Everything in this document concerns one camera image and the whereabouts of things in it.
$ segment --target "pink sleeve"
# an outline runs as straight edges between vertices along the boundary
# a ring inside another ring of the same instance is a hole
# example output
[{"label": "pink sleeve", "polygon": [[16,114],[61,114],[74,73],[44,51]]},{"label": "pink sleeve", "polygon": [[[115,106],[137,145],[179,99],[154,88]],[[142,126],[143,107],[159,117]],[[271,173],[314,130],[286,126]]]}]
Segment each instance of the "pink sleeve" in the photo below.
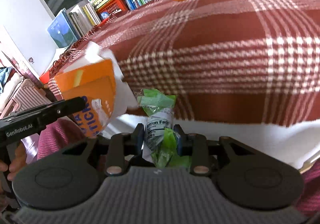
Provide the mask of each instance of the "pink sleeve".
[{"label": "pink sleeve", "polygon": [[40,134],[38,160],[63,147],[85,138],[81,129],[72,121],[59,118]]}]

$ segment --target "picture book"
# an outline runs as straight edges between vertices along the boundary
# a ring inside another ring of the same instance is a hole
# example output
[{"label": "picture book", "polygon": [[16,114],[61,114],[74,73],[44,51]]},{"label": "picture book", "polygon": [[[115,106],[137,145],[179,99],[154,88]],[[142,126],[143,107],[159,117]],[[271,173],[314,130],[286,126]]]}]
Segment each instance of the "picture book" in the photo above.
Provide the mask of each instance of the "picture book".
[{"label": "picture book", "polygon": [[65,48],[78,40],[63,10],[57,14],[47,31],[59,48]]},{"label": "picture book", "polygon": [[77,31],[75,25],[73,24],[73,22],[71,21],[69,15],[67,14],[67,10],[65,8],[62,9],[63,12],[62,14],[64,15],[64,17],[66,18],[68,24],[70,25],[71,30],[73,31],[73,33],[75,34],[75,36],[77,37],[77,39],[81,39],[81,36],[79,34],[79,32]]}]

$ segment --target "red plaid blanket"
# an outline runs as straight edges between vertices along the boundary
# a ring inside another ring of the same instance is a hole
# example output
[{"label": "red plaid blanket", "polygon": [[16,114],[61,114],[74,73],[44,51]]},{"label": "red plaid blanket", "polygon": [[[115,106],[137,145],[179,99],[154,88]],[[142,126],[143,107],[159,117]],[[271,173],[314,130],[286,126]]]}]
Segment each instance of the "red plaid blanket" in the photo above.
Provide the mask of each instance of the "red plaid blanket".
[{"label": "red plaid blanket", "polygon": [[94,28],[63,65],[94,41],[133,91],[177,94],[178,119],[289,126],[320,118],[319,25],[320,0],[156,0]]}]

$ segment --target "bed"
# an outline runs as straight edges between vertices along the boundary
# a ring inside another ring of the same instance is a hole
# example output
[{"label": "bed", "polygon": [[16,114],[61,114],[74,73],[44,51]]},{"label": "bed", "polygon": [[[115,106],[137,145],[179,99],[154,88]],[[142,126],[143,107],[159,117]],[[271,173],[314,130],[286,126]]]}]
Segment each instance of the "bed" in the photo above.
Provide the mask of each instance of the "bed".
[{"label": "bed", "polygon": [[[186,132],[229,135],[299,169],[320,151],[319,25],[320,0],[155,0],[93,28],[50,73],[93,41],[133,91],[178,95]],[[106,131],[143,122],[134,115]]]}]

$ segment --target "orange packaging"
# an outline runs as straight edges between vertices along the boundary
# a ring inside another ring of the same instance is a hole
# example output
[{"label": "orange packaging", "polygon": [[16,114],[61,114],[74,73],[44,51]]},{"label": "orange packaging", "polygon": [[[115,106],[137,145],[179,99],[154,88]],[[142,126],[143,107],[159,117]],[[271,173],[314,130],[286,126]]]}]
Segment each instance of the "orange packaging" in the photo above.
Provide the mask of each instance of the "orange packaging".
[{"label": "orange packaging", "polygon": [[90,64],[54,77],[65,100],[81,96],[85,109],[74,114],[86,136],[96,136],[108,123],[116,95],[111,60]]}]

